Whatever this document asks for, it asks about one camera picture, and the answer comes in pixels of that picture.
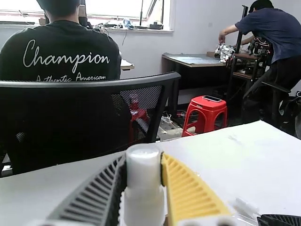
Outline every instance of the red plastic stool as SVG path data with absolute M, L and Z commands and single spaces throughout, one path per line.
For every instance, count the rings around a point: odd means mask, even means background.
M 188 106 L 182 137 L 193 136 L 187 130 L 195 127 L 197 134 L 207 133 L 215 130 L 215 121 L 217 117 L 224 114 L 222 128 L 227 127 L 227 103 L 224 100 L 215 102 L 204 99 L 205 96 L 193 98 Z M 190 114 L 198 112 L 198 120 L 189 124 Z

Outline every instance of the hand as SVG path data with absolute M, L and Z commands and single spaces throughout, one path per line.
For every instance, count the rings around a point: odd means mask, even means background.
M 226 35 L 220 34 L 218 37 L 218 41 L 220 42 L 220 44 L 226 43 Z

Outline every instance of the mesh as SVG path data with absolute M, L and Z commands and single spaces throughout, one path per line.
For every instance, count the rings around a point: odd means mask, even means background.
M 0 136 L 16 174 L 151 142 L 148 136 L 157 131 L 149 128 L 163 86 L 117 93 L 29 89 L 8 95 L 3 90 Z

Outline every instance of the black chair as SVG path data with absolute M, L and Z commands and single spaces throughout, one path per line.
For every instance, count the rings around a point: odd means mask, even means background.
M 14 174 L 156 141 L 178 73 L 85 83 L 0 81 L 0 140 Z
M 289 97 L 291 91 L 275 82 L 262 82 L 262 84 L 272 88 L 273 102 L 271 106 L 271 117 L 266 119 L 270 124 L 278 129 L 294 136 L 295 118 L 301 112 L 301 98 Z

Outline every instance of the person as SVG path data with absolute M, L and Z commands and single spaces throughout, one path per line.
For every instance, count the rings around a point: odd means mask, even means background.
M 301 25 L 294 16 L 274 8 L 269 0 L 257 0 L 246 17 L 220 32 L 219 42 L 224 43 L 226 35 L 237 31 L 265 38 L 274 49 L 270 69 L 244 96 L 243 122 L 249 123 L 258 120 L 260 109 L 272 101 L 271 90 L 263 81 L 291 90 L 301 80 Z
M 37 0 L 50 24 L 10 37 L 0 53 L 0 80 L 103 81 L 120 78 L 117 44 L 79 24 L 80 0 Z

